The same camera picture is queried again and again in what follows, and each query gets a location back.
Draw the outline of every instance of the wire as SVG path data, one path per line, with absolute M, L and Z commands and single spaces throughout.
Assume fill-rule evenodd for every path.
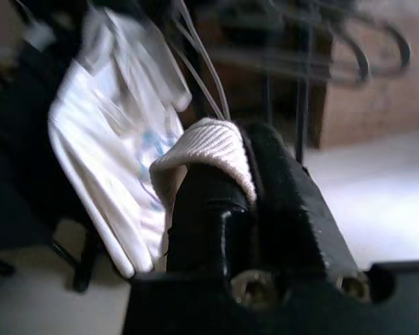
M 205 61 L 205 63 L 207 64 L 207 67 L 209 69 L 209 72 L 211 73 L 214 83 L 216 85 L 216 89 L 219 93 L 219 98 L 221 99 L 221 104 L 222 104 L 222 110 L 223 110 L 223 119 L 227 119 L 230 120 L 231 116 L 230 116 L 230 108 L 228 106 L 228 100 L 226 98 L 225 95 L 225 91 L 223 90 L 223 85 L 221 83 L 220 77 L 217 74 L 216 68 L 214 67 L 213 63 L 211 62 L 211 58 L 207 53 L 207 50 L 205 49 L 205 47 L 203 46 L 203 43 L 198 35 L 198 32 L 194 26 L 193 20 L 191 18 L 191 16 L 189 15 L 189 11 L 188 8 L 186 7 L 186 4 L 184 3 L 184 0 L 177 0 L 177 4 L 179 5 L 179 11 L 182 14 L 182 17 L 190 31 L 191 34 L 189 33 L 184 33 L 186 32 L 184 27 L 177 21 L 175 21 L 175 24 L 177 25 L 177 28 L 179 29 L 179 31 L 181 33 L 184 33 L 185 38 L 190 42 L 190 44 L 199 52 L 202 54 L 203 56 L 203 60 Z M 196 81 L 199 81 L 203 84 L 203 81 L 201 80 L 201 78 L 196 78 Z
M 225 116 L 223 115 L 223 113 L 221 112 L 219 106 L 216 104 L 216 101 L 214 101 L 211 93 L 208 91 L 208 88 L 205 86 L 205 84 L 202 81 L 202 78 L 200 78 L 200 76 L 198 75 L 197 71 L 195 70 L 195 68 L 191 65 L 191 63 L 189 62 L 189 60 L 185 57 L 185 55 L 183 54 L 183 52 L 180 51 L 180 49 L 178 47 L 176 47 L 174 44 L 170 44 L 171 47 L 174 49 L 174 51 L 176 51 L 176 53 L 179 55 L 180 59 L 183 61 L 184 65 L 189 69 L 189 72 L 192 74 L 192 76 L 194 77 L 194 79 L 196 80 L 198 86 L 202 89 L 204 95 L 207 97 L 209 104 L 211 105 L 212 109 L 214 110 L 214 112 L 216 113 L 216 116 L 218 118 L 220 118 L 221 120 L 225 119 Z
M 22 9 L 25 11 L 25 13 L 28 15 L 29 21 L 36 22 L 36 17 L 33 15 L 33 13 L 29 10 L 28 7 L 26 7 L 20 0 L 15 0 L 19 5 L 21 5 Z

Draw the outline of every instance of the folded white fabric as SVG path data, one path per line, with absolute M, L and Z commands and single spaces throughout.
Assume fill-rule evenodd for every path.
M 91 9 L 83 48 L 50 110 L 55 154 L 113 262 L 127 278 L 162 256 L 165 210 L 149 167 L 182 135 L 191 101 L 151 22 Z
M 242 136 L 235 124 L 202 119 L 165 156 L 152 163 L 149 169 L 152 186 L 169 213 L 186 176 L 185 165 L 192 163 L 204 163 L 224 171 L 241 186 L 251 209 L 256 210 L 256 189 Z

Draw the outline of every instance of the black fabric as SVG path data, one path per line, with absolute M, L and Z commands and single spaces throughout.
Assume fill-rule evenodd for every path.
M 44 53 L 27 45 L 0 91 L 0 249 L 48 243 L 61 217 L 88 222 L 47 135 L 50 105 L 77 49 L 74 38 Z

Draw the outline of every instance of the chair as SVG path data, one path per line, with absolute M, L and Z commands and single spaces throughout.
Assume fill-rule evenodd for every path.
M 70 60 L 79 48 L 70 36 L 40 53 L 25 45 L 15 75 L 0 73 L 0 250 L 49 246 L 75 270 L 73 289 L 91 280 L 101 240 L 59 166 L 47 135 L 47 114 Z M 80 260 L 53 237 L 62 218 L 81 222 L 87 236 Z M 14 267 L 0 261 L 0 275 Z

